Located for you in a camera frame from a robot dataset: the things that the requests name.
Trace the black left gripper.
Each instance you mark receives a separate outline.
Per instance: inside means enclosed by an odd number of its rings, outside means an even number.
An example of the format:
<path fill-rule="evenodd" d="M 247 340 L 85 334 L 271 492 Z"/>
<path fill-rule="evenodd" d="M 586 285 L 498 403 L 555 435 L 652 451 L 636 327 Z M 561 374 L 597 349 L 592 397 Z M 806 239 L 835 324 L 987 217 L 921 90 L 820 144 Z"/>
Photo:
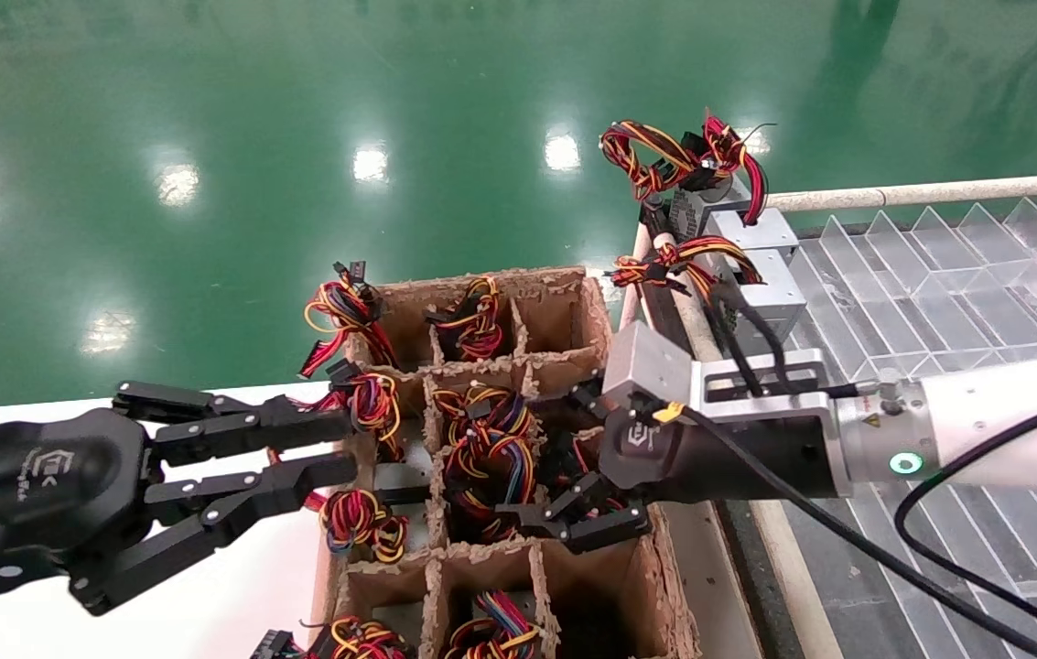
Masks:
<path fill-rule="evenodd" d="M 190 466 L 341 441 L 354 433 L 351 416 L 284 395 L 251 405 L 141 381 L 121 383 L 113 409 L 119 414 L 0 423 L 0 595 L 71 574 L 71 596 L 103 616 L 255 523 L 304 507 L 313 491 L 358 475 L 351 454 L 321 454 L 259 472 L 150 485 L 151 442 L 170 466 Z M 153 441 L 129 418 L 161 425 Z M 143 539 L 153 522 L 163 531 Z"/>

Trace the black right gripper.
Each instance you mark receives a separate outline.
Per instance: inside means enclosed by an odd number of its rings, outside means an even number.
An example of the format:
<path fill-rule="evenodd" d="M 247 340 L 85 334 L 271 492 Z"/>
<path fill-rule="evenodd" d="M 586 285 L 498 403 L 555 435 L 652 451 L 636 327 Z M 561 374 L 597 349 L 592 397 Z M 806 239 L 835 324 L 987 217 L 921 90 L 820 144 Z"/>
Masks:
<path fill-rule="evenodd" d="M 557 541 L 576 555 L 650 534 L 653 523 L 638 498 L 699 503 L 841 493 L 816 416 L 714 421 L 648 394 L 634 394 L 630 409 L 609 416 L 601 376 L 573 384 L 567 405 L 585 428 L 606 421 L 601 475 L 582 475 L 545 505 L 506 503 L 494 512 L 518 534 Z M 613 501 L 611 485 L 638 498 L 602 512 L 602 504 Z"/>

